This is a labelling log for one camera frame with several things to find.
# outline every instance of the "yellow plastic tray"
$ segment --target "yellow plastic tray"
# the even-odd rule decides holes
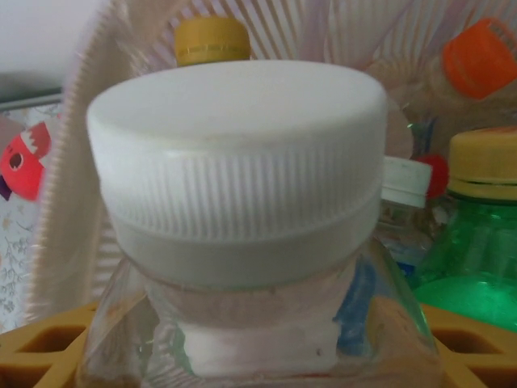
[[[95,304],[0,335],[0,388],[74,386]],[[517,335],[424,306],[446,369],[443,388],[517,388]]]

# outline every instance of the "white wall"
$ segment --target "white wall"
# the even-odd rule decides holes
[[[61,86],[102,0],[0,0],[0,100]]]

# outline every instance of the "bottle cap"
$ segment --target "bottle cap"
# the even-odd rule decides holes
[[[427,199],[439,198],[447,191],[449,182],[449,166],[440,155],[428,154],[416,159],[417,162],[431,166],[431,182],[427,189]]]
[[[251,55],[250,37],[236,19],[199,17],[174,30],[174,52],[178,66],[246,60]]]
[[[449,150],[451,192],[517,200],[517,126],[455,135]]]
[[[87,121],[129,257],[179,284],[255,287],[333,268],[368,239],[386,117],[366,74],[240,61],[121,83]]]
[[[496,19],[483,19],[443,49],[443,71],[463,95],[484,99],[517,79],[517,40]]]
[[[413,160],[385,157],[382,199],[396,204],[424,208],[431,180],[431,166]]]

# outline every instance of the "bottle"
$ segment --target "bottle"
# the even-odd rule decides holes
[[[497,19],[482,19],[445,44],[412,87],[405,113],[414,123],[427,116],[480,109],[503,111],[517,102],[517,39]]]
[[[210,62],[250,59],[246,26],[220,16],[184,20],[174,30],[174,54],[178,67]]]
[[[417,213],[417,229],[435,241],[443,232],[454,213],[454,200],[447,195],[449,166],[437,154],[427,154],[415,159],[431,166],[431,181],[426,194],[426,208]]]
[[[432,244],[416,227],[417,213],[426,206],[430,181],[431,166],[385,156],[380,220],[374,236],[406,276],[413,273]]]
[[[410,123],[395,100],[388,98],[385,155],[408,159],[411,158],[412,153],[413,134]]]
[[[437,388],[422,311],[368,250],[386,116],[366,74],[302,61],[188,66],[98,96],[90,143],[124,259],[76,385]],[[349,299],[367,307],[357,325],[337,317]]]
[[[517,127],[456,135],[457,211],[410,283],[422,303],[517,332]]]

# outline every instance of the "green bottle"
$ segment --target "green bottle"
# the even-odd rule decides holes
[[[457,211],[410,278],[417,299],[517,332],[517,127],[451,141]]]

